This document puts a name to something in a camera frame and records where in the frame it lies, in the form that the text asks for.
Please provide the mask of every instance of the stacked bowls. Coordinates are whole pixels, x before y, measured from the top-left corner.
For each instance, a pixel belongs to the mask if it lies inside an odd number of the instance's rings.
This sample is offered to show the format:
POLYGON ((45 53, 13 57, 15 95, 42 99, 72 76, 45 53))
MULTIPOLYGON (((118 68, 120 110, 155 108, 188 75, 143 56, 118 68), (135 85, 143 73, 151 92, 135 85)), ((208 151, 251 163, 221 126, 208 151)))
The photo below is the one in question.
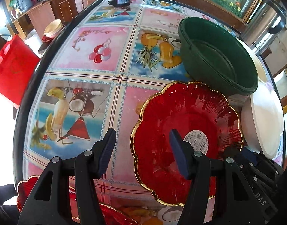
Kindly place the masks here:
POLYGON ((259 81, 257 90, 245 101, 241 111, 244 138, 252 148, 268 159, 276 156, 284 131, 282 106, 274 90, 259 81))
POLYGON ((252 51, 251 48, 249 48, 249 46, 247 44, 245 44, 243 41, 241 41, 240 39, 236 38, 240 44, 242 44, 242 46, 246 49, 247 53, 250 55, 250 57, 252 58, 257 73, 258 73, 258 80, 260 82, 266 83, 267 82, 267 76, 264 70, 264 67, 262 66, 262 63, 260 62, 259 58, 256 56, 256 54, 252 51))
POLYGON ((45 28, 44 35, 53 39, 60 33, 63 26, 64 25, 61 23, 61 20, 56 19, 48 24, 48 26, 45 28))

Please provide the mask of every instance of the plate label sticker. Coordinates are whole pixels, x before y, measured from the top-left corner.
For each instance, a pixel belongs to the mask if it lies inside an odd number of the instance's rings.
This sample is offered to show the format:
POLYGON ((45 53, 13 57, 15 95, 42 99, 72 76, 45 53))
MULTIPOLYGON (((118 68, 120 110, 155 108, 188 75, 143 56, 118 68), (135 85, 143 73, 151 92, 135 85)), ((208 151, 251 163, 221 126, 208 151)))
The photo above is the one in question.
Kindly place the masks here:
POLYGON ((200 151, 203 154, 206 154, 208 151, 208 139, 206 134, 204 134, 202 131, 190 131, 185 136, 184 141, 189 142, 195 151, 200 151))

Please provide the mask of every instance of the gray kettle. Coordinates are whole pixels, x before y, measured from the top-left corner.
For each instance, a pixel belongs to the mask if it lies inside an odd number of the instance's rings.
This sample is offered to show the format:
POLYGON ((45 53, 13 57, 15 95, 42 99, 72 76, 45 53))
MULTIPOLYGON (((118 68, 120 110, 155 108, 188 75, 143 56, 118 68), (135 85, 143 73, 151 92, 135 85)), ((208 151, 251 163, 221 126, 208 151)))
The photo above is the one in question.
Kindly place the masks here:
POLYGON ((18 9, 24 13, 33 6, 31 0, 18 0, 18 9))

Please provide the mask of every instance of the red plastic bag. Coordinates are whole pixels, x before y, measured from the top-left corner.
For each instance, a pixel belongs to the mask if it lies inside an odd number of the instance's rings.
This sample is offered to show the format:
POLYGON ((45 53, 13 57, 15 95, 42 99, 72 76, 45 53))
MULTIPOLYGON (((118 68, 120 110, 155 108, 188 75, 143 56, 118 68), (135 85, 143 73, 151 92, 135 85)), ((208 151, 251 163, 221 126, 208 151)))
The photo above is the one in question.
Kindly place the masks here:
POLYGON ((39 57, 18 35, 0 51, 0 94, 19 108, 25 88, 39 62, 39 57))

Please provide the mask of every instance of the black handle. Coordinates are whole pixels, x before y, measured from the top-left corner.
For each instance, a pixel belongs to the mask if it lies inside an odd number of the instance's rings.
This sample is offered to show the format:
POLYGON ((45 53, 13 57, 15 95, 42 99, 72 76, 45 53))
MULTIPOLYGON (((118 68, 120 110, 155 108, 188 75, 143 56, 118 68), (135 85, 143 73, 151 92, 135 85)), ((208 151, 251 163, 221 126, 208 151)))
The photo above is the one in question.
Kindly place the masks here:
POLYGON ((275 27, 270 27, 268 32, 273 35, 279 33, 286 24, 286 10, 280 4, 276 3, 275 1, 269 0, 266 2, 276 13, 281 17, 280 22, 275 27))
POLYGON ((94 153, 86 150, 75 159, 75 189, 82 225, 106 225, 88 164, 94 153))

